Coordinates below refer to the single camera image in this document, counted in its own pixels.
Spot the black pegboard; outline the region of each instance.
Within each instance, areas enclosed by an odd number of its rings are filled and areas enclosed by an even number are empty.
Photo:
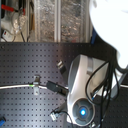
[[[34,75],[63,84],[56,64],[62,60],[69,69],[72,60],[79,54],[102,60],[111,59],[113,49],[103,43],[53,44],[53,43],[3,43],[0,50],[0,85],[33,82]]]
[[[67,69],[70,68],[72,60],[79,54],[88,55],[102,60],[112,59],[113,48],[105,43],[90,44],[54,44],[54,43],[1,43],[0,45],[0,85],[26,84],[34,80],[34,75],[41,76],[41,84],[46,84],[47,80],[58,82],[65,86],[56,64],[62,60]],[[124,101],[121,107],[120,97],[114,107],[114,113],[110,112],[110,119],[104,127],[118,127],[120,117],[117,119],[118,111],[125,113],[127,102]],[[35,97],[32,88],[17,88],[0,90],[0,116],[5,116],[7,122],[3,128],[13,127],[43,127],[61,128],[66,119],[61,117],[57,122],[53,122],[49,113],[64,102],[64,98],[52,93],[49,90],[40,90],[40,95]],[[126,116],[121,117],[123,124]],[[96,109],[95,122],[99,123],[99,109]]]

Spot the white cable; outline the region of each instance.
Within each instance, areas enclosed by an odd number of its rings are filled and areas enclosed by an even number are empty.
[[[32,87],[32,86],[30,86],[29,84],[26,84],[26,85],[8,85],[8,86],[0,86],[0,90],[11,89],[11,88],[23,88],[23,87]],[[39,88],[47,89],[47,87],[45,87],[45,86],[39,86]]]
[[[8,85],[8,86],[0,86],[1,89],[9,89],[9,88],[21,88],[21,87],[30,87],[29,85]]]
[[[123,87],[123,88],[128,88],[128,86],[127,85],[120,85],[121,87]]]

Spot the blue light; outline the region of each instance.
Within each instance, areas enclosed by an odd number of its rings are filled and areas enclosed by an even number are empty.
[[[80,114],[81,114],[82,116],[84,116],[84,115],[86,114],[86,111],[85,111],[84,109],[82,109],[82,110],[80,111]]]

